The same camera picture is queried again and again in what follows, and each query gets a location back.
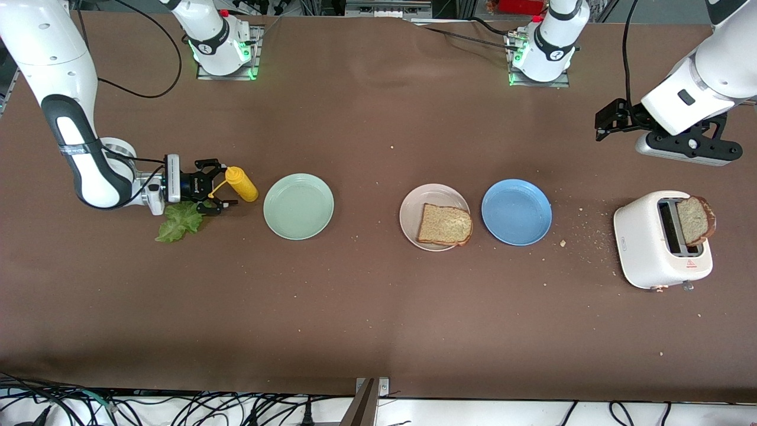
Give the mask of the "yellow squeeze sauce bottle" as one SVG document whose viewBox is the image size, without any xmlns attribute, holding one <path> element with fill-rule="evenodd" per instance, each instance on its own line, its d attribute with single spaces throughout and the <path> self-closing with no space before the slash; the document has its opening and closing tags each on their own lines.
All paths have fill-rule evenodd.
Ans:
<svg viewBox="0 0 757 426">
<path fill-rule="evenodd" d="M 251 179 L 240 167 L 230 166 L 225 168 L 224 180 L 211 190 L 208 198 L 214 199 L 218 189 L 224 185 L 232 187 L 236 194 L 245 202 L 254 202 L 258 199 L 259 192 L 257 187 L 254 186 Z"/>
</svg>

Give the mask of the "brown bread slice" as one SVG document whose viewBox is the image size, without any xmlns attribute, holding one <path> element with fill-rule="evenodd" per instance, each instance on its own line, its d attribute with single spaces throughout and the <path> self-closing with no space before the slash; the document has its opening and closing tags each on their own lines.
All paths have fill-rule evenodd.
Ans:
<svg viewBox="0 0 757 426">
<path fill-rule="evenodd" d="M 676 204 L 686 246 L 704 243 L 716 232 L 716 215 L 702 196 L 690 196 Z"/>
<path fill-rule="evenodd" d="M 416 238 L 418 243 L 439 246 L 463 246 L 473 233 L 468 211 L 455 206 L 425 203 Z"/>
</svg>

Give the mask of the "mint green round plate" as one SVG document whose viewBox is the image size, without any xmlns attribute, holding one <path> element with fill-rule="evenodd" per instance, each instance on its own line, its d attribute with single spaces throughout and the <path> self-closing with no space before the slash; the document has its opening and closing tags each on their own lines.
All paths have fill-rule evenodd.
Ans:
<svg viewBox="0 0 757 426">
<path fill-rule="evenodd" d="M 310 173 L 292 173 L 268 190 L 263 218 L 279 237 L 306 240 L 328 226 L 334 209 L 334 194 L 325 181 Z"/>
</svg>

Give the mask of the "blue round plate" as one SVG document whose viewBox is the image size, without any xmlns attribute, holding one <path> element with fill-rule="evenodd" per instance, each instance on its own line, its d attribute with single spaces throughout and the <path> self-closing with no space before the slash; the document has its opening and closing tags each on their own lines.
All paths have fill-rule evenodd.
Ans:
<svg viewBox="0 0 757 426">
<path fill-rule="evenodd" d="M 512 246 L 528 246 L 543 239 L 552 225 L 551 203 L 525 180 L 501 180 L 485 192 L 481 216 L 489 233 Z"/>
</svg>

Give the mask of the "beige round plate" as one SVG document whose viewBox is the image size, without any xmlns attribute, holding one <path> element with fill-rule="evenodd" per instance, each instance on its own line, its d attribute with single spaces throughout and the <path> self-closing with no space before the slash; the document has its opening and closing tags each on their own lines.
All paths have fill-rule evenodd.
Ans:
<svg viewBox="0 0 757 426">
<path fill-rule="evenodd" d="M 400 226 L 406 238 L 414 246 L 425 251 L 432 251 L 433 253 L 452 249 L 451 246 L 420 243 L 418 241 L 425 204 L 455 207 L 470 213 L 468 203 L 455 189 L 438 183 L 429 183 L 416 187 L 416 189 L 406 195 L 405 200 L 401 203 L 399 210 Z"/>
</svg>

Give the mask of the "green lettuce leaf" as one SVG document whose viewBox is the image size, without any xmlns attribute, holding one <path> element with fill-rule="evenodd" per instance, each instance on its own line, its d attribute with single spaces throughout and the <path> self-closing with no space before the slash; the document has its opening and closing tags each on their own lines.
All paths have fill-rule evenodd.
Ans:
<svg viewBox="0 0 757 426">
<path fill-rule="evenodd" d="M 197 205 L 196 202 L 184 201 L 167 206 L 163 213 L 165 221 L 154 240 L 172 243 L 181 240 L 186 234 L 196 234 L 203 222 L 203 215 L 198 212 Z"/>
</svg>

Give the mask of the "white two-slot toaster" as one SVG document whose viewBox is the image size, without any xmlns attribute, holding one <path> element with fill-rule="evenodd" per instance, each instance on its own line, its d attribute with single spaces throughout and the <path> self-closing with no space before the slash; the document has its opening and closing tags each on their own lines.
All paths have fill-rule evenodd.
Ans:
<svg viewBox="0 0 757 426">
<path fill-rule="evenodd" d="M 655 191 L 619 208 L 614 237 L 623 275 L 639 289 L 662 292 L 671 286 L 691 288 L 713 269 L 709 239 L 686 246 L 676 204 L 690 194 Z"/>
</svg>

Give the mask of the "red box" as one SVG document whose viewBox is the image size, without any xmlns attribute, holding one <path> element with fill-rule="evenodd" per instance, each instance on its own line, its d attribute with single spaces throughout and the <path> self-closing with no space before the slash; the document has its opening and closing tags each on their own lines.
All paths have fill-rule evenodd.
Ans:
<svg viewBox="0 0 757 426">
<path fill-rule="evenodd" d="M 539 15 L 545 0 L 496 0 L 496 9 L 504 14 Z"/>
</svg>

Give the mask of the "grey power strip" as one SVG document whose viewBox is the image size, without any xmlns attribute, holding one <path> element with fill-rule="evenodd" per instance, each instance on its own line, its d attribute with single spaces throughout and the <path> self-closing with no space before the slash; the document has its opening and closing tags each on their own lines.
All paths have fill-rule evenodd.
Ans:
<svg viewBox="0 0 757 426">
<path fill-rule="evenodd" d="M 344 16 L 432 19 L 432 0 L 344 0 Z"/>
</svg>

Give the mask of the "dark grey metal beam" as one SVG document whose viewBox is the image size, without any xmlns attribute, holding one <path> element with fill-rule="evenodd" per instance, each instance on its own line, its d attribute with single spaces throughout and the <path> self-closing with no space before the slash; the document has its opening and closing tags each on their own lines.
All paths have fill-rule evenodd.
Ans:
<svg viewBox="0 0 757 426">
<path fill-rule="evenodd" d="M 363 380 L 339 426 L 375 426 L 379 391 L 380 378 L 371 377 Z"/>
</svg>

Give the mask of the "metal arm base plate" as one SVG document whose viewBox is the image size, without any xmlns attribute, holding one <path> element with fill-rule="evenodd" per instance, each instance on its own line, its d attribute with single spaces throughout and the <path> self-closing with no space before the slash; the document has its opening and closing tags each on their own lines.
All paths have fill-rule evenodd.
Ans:
<svg viewBox="0 0 757 426">
<path fill-rule="evenodd" d="M 508 35 L 503 36 L 505 46 L 514 47 L 507 54 L 508 70 L 509 70 L 509 84 L 511 86 L 532 86 L 532 87 L 547 87 L 547 88 L 568 88 L 570 86 L 570 77 L 568 76 L 568 67 L 570 66 L 570 58 L 575 52 L 575 48 L 571 46 L 570 50 L 557 49 L 550 51 L 546 56 L 546 62 L 542 68 L 537 70 L 537 76 L 550 76 L 552 73 L 560 71 L 560 74 L 551 81 L 533 80 L 530 78 L 524 70 L 519 68 L 519 65 L 523 64 L 523 60 L 533 50 L 528 43 L 527 33 L 511 31 Z"/>
<path fill-rule="evenodd" d="M 228 75 L 213 75 L 197 60 L 197 80 L 255 81 L 260 72 L 260 60 L 263 48 L 262 36 L 265 26 L 251 26 L 249 22 L 236 24 L 235 51 L 239 57 L 240 67 Z"/>
</svg>

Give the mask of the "aluminium frame profile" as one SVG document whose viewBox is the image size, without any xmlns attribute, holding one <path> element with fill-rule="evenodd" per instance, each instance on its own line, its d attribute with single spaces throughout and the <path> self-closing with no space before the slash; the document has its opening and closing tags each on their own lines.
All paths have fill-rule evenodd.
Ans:
<svg viewBox="0 0 757 426">
<path fill-rule="evenodd" d="M 18 68 L 13 73 L 10 73 L 10 70 L 0 71 L 0 118 L 2 118 L 8 107 L 19 75 L 20 71 Z"/>
</svg>

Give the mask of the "small metal table bracket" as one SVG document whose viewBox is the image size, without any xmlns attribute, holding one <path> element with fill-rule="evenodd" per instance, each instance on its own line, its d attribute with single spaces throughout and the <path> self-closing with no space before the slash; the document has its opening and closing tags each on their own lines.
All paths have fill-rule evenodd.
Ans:
<svg viewBox="0 0 757 426">
<path fill-rule="evenodd" d="M 359 393 L 360 388 L 367 382 L 368 378 L 358 377 L 356 380 L 355 393 Z M 388 377 L 378 377 L 378 398 L 386 398 L 390 393 L 390 379 Z"/>
</svg>

